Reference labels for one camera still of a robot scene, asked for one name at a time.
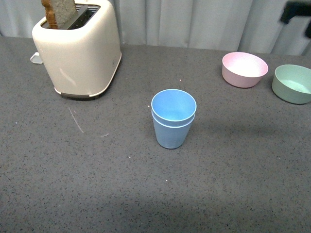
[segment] toast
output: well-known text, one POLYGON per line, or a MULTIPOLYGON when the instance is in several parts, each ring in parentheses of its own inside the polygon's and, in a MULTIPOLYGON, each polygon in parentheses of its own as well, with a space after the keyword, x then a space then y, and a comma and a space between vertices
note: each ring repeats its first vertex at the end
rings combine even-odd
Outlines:
POLYGON ((51 29, 60 29, 77 12, 74 0, 41 0, 51 29))

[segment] white curtain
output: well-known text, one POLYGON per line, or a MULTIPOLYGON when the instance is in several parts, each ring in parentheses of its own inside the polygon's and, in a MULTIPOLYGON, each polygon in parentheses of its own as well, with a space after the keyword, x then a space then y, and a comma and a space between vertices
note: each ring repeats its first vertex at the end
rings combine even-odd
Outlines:
MULTIPOLYGON (((311 17, 279 22, 286 0, 110 0, 121 43, 311 57, 311 17)), ((0 0, 2 36, 31 37, 41 0, 0 0)))

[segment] toaster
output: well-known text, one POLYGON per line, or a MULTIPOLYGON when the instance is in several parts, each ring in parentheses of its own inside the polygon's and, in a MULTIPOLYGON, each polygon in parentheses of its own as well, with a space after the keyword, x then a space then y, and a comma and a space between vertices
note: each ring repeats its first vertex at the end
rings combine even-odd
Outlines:
POLYGON ((97 97, 110 85, 121 60, 117 21, 108 0, 76 0, 76 15, 60 29, 46 18, 35 24, 35 46, 55 91, 97 97))

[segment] stacked cups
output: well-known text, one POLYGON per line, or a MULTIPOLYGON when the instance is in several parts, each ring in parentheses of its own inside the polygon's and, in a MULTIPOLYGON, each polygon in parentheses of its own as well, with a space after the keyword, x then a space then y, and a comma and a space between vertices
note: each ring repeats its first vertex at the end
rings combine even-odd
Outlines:
POLYGON ((151 109, 158 143, 167 149, 181 146, 195 117, 195 99, 185 91, 168 89, 153 97, 151 109))

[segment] pink bowl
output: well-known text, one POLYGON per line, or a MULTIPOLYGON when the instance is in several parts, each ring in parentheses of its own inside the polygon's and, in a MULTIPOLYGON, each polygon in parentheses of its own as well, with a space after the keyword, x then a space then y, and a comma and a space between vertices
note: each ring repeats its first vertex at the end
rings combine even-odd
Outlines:
POLYGON ((268 65, 255 55, 231 52, 223 57, 223 77, 233 86, 255 86, 267 72, 268 65))

